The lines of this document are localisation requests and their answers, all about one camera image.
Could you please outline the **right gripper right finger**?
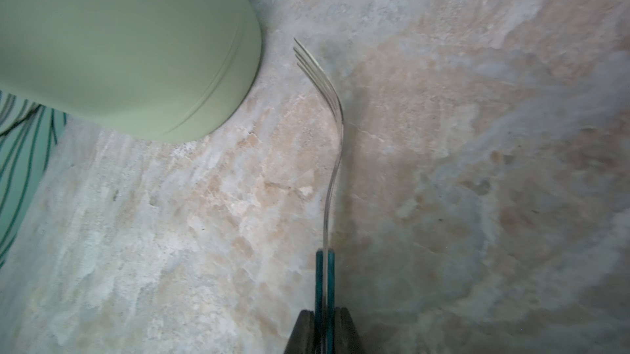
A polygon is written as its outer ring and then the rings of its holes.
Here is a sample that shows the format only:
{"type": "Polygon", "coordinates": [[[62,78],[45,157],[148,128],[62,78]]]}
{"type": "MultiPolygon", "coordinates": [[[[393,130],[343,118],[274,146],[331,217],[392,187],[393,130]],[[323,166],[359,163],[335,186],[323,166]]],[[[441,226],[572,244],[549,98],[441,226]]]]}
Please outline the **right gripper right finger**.
{"type": "Polygon", "coordinates": [[[334,323],[334,354],[367,353],[346,307],[336,308],[334,323]]]}

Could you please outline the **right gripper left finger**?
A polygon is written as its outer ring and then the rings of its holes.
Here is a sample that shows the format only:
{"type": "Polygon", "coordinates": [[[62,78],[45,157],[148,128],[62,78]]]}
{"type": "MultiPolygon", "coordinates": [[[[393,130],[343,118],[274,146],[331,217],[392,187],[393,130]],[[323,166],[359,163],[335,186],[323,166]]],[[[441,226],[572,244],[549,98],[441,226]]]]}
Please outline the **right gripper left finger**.
{"type": "Polygon", "coordinates": [[[298,314],[284,354],[315,354],[315,314],[303,310],[298,314]]]}

